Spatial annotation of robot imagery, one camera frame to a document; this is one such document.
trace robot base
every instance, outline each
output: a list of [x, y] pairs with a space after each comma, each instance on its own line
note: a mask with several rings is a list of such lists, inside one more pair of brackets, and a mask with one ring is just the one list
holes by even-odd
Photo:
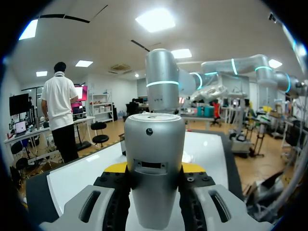
[[233, 153], [250, 153], [249, 149], [252, 146], [252, 143], [249, 140], [238, 141], [235, 137], [232, 137], [232, 152]]

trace black pants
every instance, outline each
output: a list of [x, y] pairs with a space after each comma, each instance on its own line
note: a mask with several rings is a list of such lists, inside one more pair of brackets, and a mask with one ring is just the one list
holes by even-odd
[[78, 159], [73, 124], [53, 130], [52, 136], [64, 163]]

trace man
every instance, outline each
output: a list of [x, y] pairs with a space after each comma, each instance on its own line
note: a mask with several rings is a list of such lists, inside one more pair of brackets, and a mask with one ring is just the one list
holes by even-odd
[[65, 69], [63, 62], [54, 66], [54, 76], [44, 84], [41, 99], [54, 143], [67, 163], [78, 158], [71, 112], [71, 104], [78, 99], [78, 94], [73, 82], [64, 76]]

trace laptop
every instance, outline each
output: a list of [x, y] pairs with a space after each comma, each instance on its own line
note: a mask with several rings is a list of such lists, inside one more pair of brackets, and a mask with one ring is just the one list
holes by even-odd
[[18, 122], [15, 125], [16, 125], [15, 137], [22, 136], [26, 133], [26, 122], [25, 121]]

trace white box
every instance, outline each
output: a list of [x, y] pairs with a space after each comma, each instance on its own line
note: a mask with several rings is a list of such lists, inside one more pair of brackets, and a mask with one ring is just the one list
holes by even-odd
[[111, 106], [105, 107], [105, 111], [106, 111], [106, 112], [110, 112], [110, 108], [111, 108]]

